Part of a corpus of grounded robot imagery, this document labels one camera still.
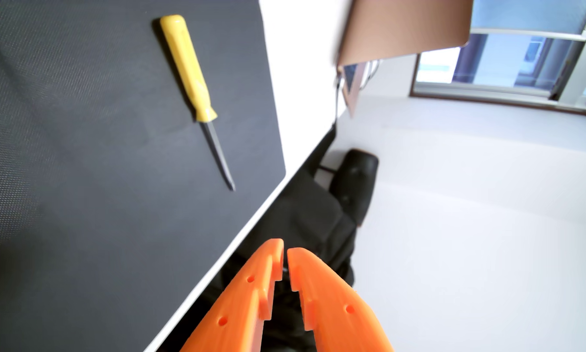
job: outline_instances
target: white wall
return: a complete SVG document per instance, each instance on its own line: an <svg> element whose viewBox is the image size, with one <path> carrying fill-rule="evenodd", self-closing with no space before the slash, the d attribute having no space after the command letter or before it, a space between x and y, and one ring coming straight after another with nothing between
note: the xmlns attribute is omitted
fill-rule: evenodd
<svg viewBox="0 0 586 352"><path fill-rule="evenodd" d="M417 55L383 60L375 76L360 92L360 96L407 97L410 94L416 60Z"/></svg>
<svg viewBox="0 0 586 352"><path fill-rule="evenodd" d="M324 165L380 158L352 266L396 351L586 352L586 116L367 92L337 132Z"/></svg>

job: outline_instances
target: black desk mat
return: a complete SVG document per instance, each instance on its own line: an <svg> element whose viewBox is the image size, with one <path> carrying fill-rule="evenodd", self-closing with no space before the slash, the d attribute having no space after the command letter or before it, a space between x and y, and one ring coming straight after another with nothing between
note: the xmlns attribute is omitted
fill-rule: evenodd
<svg viewBox="0 0 586 352"><path fill-rule="evenodd" d="M176 13L235 193L159 31ZM0 351L142 351L284 174L257 0L0 1Z"/></svg>

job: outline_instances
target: chair armrest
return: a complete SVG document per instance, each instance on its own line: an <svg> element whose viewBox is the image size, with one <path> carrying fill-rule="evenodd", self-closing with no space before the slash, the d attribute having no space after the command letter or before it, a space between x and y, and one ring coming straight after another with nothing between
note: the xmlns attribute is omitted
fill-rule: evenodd
<svg viewBox="0 0 586 352"><path fill-rule="evenodd" d="M358 226L362 225L371 203L378 164L375 155L352 149L330 184L330 193Z"/></svg>

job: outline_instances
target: cable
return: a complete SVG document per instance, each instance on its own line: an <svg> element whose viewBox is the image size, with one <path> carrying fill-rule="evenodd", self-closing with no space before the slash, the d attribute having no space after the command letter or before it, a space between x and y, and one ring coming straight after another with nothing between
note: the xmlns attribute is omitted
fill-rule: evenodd
<svg viewBox="0 0 586 352"><path fill-rule="evenodd" d="M373 60L373 61L369 61L369 63L371 64L371 67L373 67L374 63L377 63L377 65L375 65L375 68L372 68L369 70L369 73L367 73L367 80L365 81L365 84L363 84L360 87L360 90L365 89L365 87L367 86L367 84L369 83L369 81L371 80L371 78L373 78L373 76L375 76L375 73L377 72L377 69L380 67L380 63L382 61L381 60Z"/></svg>

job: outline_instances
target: window frame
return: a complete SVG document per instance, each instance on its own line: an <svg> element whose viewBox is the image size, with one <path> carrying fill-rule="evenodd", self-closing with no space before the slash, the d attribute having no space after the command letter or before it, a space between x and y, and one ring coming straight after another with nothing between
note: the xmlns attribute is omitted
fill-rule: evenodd
<svg viewBox="0 0 586 352"><path fill-rule="evenodd" d="M559 82L555 84L551 92L533 88L484 86L461 82L417 82L416 76L419 71L419 60L421 59L421 55L419 55L415 66L413 85L411 86L411 96L518 103L561 110L586 111L586 96L583 95L584 89L586 89L586 25L580 35L499 28L471 28L471 34L542 36L551 39L583 42L583 48L579 55L577 52L570 54L568 61L576 59L575 62L570 62L570 68L572 69L567 69L567 72L563 71Z"/></svg>

